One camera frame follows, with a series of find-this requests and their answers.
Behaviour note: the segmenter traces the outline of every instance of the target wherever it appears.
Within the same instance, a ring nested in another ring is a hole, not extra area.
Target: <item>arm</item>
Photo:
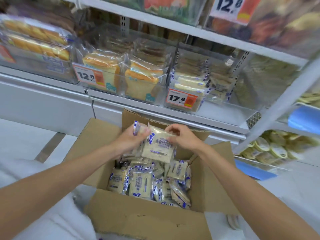
[[[166,131],[178,134],[170,137],[171,143],[190,149],[207,164],[259,239],[320,239],[293,210],[198,139],[187,126],[173,124]]]
[[[139,145],[148,134],[133,136],[131,126],[110,145],[1,188],[0,239],[12,239],[99,167]]]

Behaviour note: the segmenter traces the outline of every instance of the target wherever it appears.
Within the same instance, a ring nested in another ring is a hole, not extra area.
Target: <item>hand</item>
[[[128,127],[111,145],[117,151],[118,155],[130,152],[150,135],[151,130],[147,129],[143,133],[134,136],[134,126]]]
[[[172,144],[178,144],[183,149],[189,149],[195,152],[204,144],[186,125],[172,124],[169,125],[165,131],[177,135],[171,136],[167,140]]]

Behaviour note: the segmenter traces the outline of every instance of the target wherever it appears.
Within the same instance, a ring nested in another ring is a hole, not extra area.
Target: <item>price tag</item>
[[[247,25],[261,0],[214,0],[210,16]]]
[[[104,84],[102,71],[86,67],[81,64],[72,63],[72,65],[74,72],[76,73],[77,78],[80,82],[106,87],[106,85]]]
[[[166,102],[191,109],[197,98],[196,95],[170,88]]]
[[[10,63],[16,63],[16,61],[12,58],[6,47],[2,45],[0,45],[0,59]]]

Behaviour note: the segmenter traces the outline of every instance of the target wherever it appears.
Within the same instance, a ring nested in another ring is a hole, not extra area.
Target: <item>cardboard flap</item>
[[[106,121],[91,118],[63,161],[66,162],[87,155],[104,145],[108,145],[114,141],[120,133],[121,129],[118,126]],[[113,166],[107,164],[103,165],[88,177],[83,184],[98,189],[105,189],[108,185],[112,168]]]
[[[137,120],[139,123],[143,123],[147,125],[150,123],[150,125],[159,127],[161,129],[167,128],[169,124],[161,123],[152,119],[149,119],[148,117],[143,117],[142,115],[132,112],[127,109],[123,109],[122,111],[122,131],[124,131],[129,126],[133,125],[134,121]],[[198,137],[200,140],[205,141],[206,138],[210,135],[209,131],[205,130],[199,130],[199,129],[191,129],[191,131],[195,134],[196,137]],[[180,147],[177,148],[177,154],[176,159],[178,160],[189,160],[190,157],[193,155],[193,153],[189,150],[182,149]]]
[[[203,213],[106,190],[96,191],[86,213],[99,233],[148,240],[212,239]]]
[[[222,157],[235,165],[230,142],[211,145]],[[239,214],[233,202],[223,189],[214,173],[200,157],[191,163],[191,209],[198,212],[222,212],[225,214]]]

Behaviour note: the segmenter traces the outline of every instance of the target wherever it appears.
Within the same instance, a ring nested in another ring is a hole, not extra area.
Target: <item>open cardboard box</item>
[[[150,122],[151,125],[162,129],[167,126],[124,110],[122,129],[131,126],[134,120],[144,124]],[[90,119],[65,161],[86,155],[111,143],[120,133],[121,129],[116,125]],[[193,133],[203,141],[209,135],[209,132],[201,130],[193,130]],[[230,142],[222,142],[212,147],[234,164]],[[177,149],[176,158],[189,159],[191,165],[192,177],[189,191],[191,210],[107,191],[109,177],[115,164],[111,160],[84,181],[85,185],[97,188],[86,207],[86,213],[96,232],[116,233],[148,240],[211,240],[204,212],[237,214],[238,211],[214,174],[200,158],[182,148]]]

